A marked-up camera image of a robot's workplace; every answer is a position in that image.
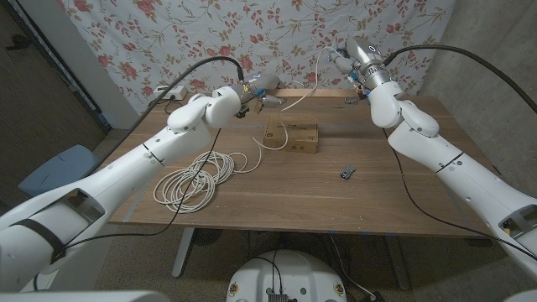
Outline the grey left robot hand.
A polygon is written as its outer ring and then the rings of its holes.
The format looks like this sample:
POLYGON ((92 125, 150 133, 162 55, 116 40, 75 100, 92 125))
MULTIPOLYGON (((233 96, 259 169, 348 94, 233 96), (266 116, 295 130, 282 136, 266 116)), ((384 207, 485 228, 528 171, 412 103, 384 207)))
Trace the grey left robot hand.
POLYGON ((285 98, 271 94, 271 91, 283 88, 283 83, 274 74, 247 75, 243 81, 231 85, 240 100, 237 118, 243 118, 250 110, 259 114, 264 108, 278 108, 286 104, 285 98))

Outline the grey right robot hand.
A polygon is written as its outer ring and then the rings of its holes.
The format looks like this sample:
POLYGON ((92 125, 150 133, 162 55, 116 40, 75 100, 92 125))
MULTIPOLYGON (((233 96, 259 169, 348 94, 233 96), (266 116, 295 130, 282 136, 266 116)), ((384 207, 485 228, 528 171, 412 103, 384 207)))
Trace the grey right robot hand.
POLYGON ((363 78, 363 85, 369 90, 391 81, 383 66, 383 57, 376 46, 365 39, 350 37, 345 43, 345 53, 330 53, 329 58, 336 68, 345 74, 354 72, 363 78))

